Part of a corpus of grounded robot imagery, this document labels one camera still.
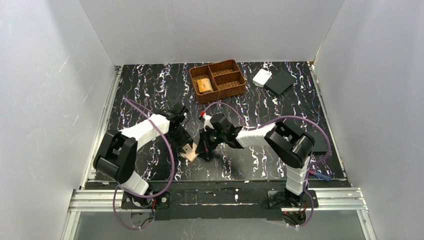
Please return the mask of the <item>gold credit card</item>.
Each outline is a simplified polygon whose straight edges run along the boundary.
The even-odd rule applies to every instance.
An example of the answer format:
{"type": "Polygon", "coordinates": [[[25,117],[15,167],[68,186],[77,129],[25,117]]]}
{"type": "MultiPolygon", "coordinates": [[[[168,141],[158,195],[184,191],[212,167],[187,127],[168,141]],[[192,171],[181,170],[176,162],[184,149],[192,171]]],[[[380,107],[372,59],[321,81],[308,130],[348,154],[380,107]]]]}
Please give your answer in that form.
{"type": "Polygon", "coordinates": [[[208,94],[214,91],[209,78],[200,78],[196,82],[200,94],[208,94]]]}

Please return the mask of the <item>brown woven divided basket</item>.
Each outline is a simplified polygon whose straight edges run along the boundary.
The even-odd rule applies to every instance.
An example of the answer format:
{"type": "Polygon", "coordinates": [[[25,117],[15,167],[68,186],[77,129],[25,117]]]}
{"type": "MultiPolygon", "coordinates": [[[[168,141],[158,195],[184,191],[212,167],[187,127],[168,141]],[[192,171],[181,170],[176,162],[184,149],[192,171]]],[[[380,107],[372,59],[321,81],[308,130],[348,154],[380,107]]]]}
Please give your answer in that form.
{"type": "Polygon", "coordinates": [[[200,104],[244,94],[246,79],[233,59],[193,67],[189,70],[196,100],[200,104]],[[200,94],[197,80],[209,78],[213,92],[200,94]]]}

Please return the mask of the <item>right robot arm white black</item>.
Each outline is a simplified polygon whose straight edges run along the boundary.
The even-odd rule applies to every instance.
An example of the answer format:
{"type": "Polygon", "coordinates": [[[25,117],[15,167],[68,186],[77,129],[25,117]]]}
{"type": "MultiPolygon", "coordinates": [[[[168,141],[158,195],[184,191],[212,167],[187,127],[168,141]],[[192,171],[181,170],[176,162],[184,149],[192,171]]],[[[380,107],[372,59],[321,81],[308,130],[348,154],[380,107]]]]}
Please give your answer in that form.
{"type": "Polygon", "coordinates": [[[197,154],[208,154],[220,144],[227,144],[233,149],[268,146],[287,167],[284,201],[292,206],[301,204],[307,185],[308,164],[315,145],[310,134],[278,119],[249,129],[234,126],[221,113],[209,116],[202,112],[199,119],[203,122],[203,128],[199,130],[197,154]]]}

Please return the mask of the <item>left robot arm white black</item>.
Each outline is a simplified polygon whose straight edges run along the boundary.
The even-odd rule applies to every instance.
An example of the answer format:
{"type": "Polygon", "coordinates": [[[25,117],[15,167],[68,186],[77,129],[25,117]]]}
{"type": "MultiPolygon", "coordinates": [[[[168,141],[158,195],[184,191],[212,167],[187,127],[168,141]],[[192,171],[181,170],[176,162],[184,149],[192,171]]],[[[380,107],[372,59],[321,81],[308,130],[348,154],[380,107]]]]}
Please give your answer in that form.
{"type": "Polygon", "coordinates": [[[93,161],[93,167],[117,182],[124,190],[146,198],[149,184],[135,170],[138,150],[157,137],[167,144],[170,157],[193,147],[193,139],[182,123],[188,110],[168,110],[152,114],[144,121],[120,131],[107,131],[93,161]]]}

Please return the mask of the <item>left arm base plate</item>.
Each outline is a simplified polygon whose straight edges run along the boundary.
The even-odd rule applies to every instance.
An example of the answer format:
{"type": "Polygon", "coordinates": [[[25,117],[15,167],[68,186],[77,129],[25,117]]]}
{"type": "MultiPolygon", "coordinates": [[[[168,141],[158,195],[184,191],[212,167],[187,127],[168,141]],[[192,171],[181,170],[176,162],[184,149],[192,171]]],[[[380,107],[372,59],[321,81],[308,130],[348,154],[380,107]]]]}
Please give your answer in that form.
{"type": "Polygon", "coordinates": [[[122,196],[121,208],[130,210],[166,210],[170,207],[170,200],[171,194],[169,192],[165,192],[155,198],[140,198],[125,191],[122,196]]]}

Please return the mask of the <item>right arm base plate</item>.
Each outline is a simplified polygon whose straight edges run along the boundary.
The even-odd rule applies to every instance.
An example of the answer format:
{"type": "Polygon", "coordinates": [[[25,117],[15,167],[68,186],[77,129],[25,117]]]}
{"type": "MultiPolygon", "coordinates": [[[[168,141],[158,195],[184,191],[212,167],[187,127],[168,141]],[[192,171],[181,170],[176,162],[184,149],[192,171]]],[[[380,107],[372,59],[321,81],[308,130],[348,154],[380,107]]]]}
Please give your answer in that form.
{"type": "Polygon", "coordinates": [[[288,211],[305,212],[307,209],[318,208],[318,197],[314,190],[308,190],[301,195],[286,190],[270,190],[267,192],[262,207],[268,210],[288,209],[288,211]]]}

